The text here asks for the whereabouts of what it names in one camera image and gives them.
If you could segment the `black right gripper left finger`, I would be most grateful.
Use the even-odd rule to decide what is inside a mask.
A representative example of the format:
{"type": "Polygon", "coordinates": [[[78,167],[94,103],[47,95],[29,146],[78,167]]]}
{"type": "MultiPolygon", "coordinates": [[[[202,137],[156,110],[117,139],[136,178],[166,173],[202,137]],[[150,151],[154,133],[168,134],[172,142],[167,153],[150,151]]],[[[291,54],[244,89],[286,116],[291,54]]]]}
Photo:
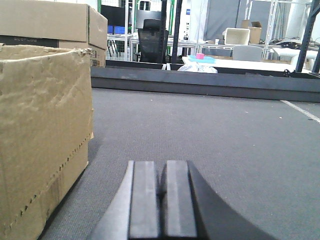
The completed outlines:
{"type": "Polygon", "coordinates": [[[158,240],[160,207],[157,191],[155,163],[130,160],[113,200],[87,239],[158,240]]]}

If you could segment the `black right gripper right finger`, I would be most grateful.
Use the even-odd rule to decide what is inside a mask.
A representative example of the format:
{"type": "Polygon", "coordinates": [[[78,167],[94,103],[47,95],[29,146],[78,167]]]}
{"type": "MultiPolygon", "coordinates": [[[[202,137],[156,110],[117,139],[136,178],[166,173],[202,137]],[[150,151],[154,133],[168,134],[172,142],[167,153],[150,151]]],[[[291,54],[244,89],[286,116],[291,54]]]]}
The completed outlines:
{"type": "Polygon", "coordinates": [[[164,240],[273,240],[228,205],[190,161],[168,160],[162,171],[164,240]]]}

